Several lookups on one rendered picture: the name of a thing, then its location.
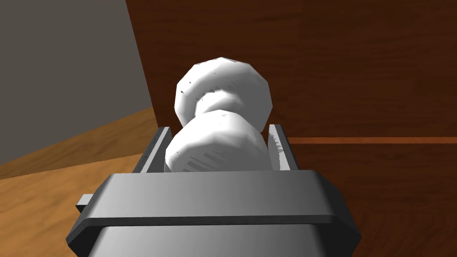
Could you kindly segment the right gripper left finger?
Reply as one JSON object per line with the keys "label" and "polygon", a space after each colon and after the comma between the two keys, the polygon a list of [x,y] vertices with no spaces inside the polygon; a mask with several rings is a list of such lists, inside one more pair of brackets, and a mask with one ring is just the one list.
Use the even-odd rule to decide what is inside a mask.
{"label": "right gripper left finger", "polygon": [[170,127],[159,127],[132,173],[164,172],[166,149],[171,140]]}

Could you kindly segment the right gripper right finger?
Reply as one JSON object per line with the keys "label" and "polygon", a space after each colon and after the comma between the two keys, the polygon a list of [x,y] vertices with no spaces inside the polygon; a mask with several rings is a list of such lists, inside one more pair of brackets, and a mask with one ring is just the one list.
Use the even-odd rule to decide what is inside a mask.
{"label": "right gripper right finger", "polygon": [[299,170],[289,140],[280,124],[269,125],[268,150],[273,170]]}

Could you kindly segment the white round door knob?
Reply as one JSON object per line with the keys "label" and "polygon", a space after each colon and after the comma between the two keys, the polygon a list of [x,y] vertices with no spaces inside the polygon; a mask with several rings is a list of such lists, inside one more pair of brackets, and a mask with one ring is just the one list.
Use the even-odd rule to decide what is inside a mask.
{"label": "white round door knob", "polygon": [[272,110],[268,82],[250,64],[195,64],[176,86],[182,129],[165,154],[166,172],[272,170],[262,131]]}

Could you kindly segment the dark brown wooden door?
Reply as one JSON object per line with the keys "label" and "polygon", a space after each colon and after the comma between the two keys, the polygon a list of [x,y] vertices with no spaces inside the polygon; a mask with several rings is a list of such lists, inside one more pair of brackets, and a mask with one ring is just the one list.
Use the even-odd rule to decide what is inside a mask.
{"label": "dark brown wooden door", "polygon": [[251,64],[302,169],[339,188],[353,257],[457,257],[457,0],[126,0],[159,126],[196,63]]}

